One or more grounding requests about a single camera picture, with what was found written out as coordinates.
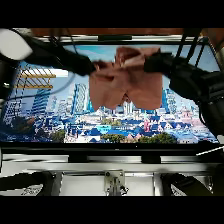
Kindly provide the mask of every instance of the brown towel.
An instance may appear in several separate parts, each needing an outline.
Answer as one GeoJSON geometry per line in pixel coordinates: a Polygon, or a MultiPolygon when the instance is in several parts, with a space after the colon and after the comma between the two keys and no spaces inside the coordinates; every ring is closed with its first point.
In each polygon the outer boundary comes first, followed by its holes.
{"type": "Polygon", "coordinates": [[[162,101],[162,73],[145,73],[146,56],[159,48],[119,47],[113,62],[95,62],[97,71],[90,75],[90,99],[94,110],[100,106],[115,109],[124,101],[137,108],[154,110],[162,101]]]}

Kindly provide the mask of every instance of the cloth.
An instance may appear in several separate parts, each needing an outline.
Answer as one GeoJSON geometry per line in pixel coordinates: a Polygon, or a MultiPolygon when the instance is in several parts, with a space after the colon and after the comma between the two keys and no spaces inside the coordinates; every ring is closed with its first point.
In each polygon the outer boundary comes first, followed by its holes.
{"type": "Polygon", "coordinates": [[[115,63],[96,61],[90,75],[90,99],[94,110],[100,106],[115,109],[133,102],[137,108],[154,110],[162,102],[162,73],[144,72],[145,58],[159,48],[119,47],[115,63]]]}

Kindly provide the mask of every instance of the sky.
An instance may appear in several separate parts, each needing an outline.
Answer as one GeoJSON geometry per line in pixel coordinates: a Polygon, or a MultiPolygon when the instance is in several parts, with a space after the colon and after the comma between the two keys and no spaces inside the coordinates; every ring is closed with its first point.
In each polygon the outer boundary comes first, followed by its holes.
{"type": "MultiPolygon", "coordinates": [[[[160,47],[162,52],[172,52],[173,55],[177,53],[178,45],[132,45],[132,47],[136,48],[144,48],[144,47],[160,47]]],[[[104,61],[114,61],[114,56],[116,54],[116,49],[119,47],[118,45],[80,45],[76,46],[78,53],[86,55],[90,58],[90,60],[104,60],[104,61]]],[[[70,51],[74,51],[74,48],[72,45],[65,46],[66,49],[70,51]]],[[[190,45],[184,46],[181,56],[186,57],[187,53],[190,49],[190,45]]],[[[192,56],[190,60],[190,64],[195,64],[198,54],[200,52],[201,46],[197,46],[194,52],[194,55],[192,56]]],[[[205,49],[202,53],[201,59],[199,61],[198,67],[207,70],[207,71],[219,71],[218,64],[213,56],[213,53],[209,46],[205,46],[205,49]]],[[[74,75],[73,73],[69,72],[69,76],[66,78],[58,77],[51,79],[50,84],[53,85],[53,89],[51,92],[58,90],[62,86],[64,86],[70,77],[74,75]]],[[[83,83],[88,85],[88,76],[81,77],[79,75],[75,75],[74,81],[75,83],[83,83]]],[[[169,79],[163,76],[163,88],[168,89],[169,88],[169,79]]],[[[24,91],[24,96],[26,95],[35,95],[37,90],[32,89],[26,89],[24,91]]],[[[18,89],[17,96],[19,96],[21,93],[21,90],[18,89]]],[[[67,100],[69,94],[69,86],[65,87],[63,91],[55,94],[55,96],[58,99],[58,102],[60,100],[67,100]]],[[[12,92],[11,97],[15,97],[15,90],[12,92]]],[[[23,103],[26,103],[26,109],[31,109],[32,104],[34,101],[34,97],[32,98],[24,98],[23,103]]],[[[182,103],[186,104],[187,107],[194,106],[194,102],[190,100],[183,99],[182,97],[176,95],[176,102],[177,107],[181,107],[182,103]]]]}

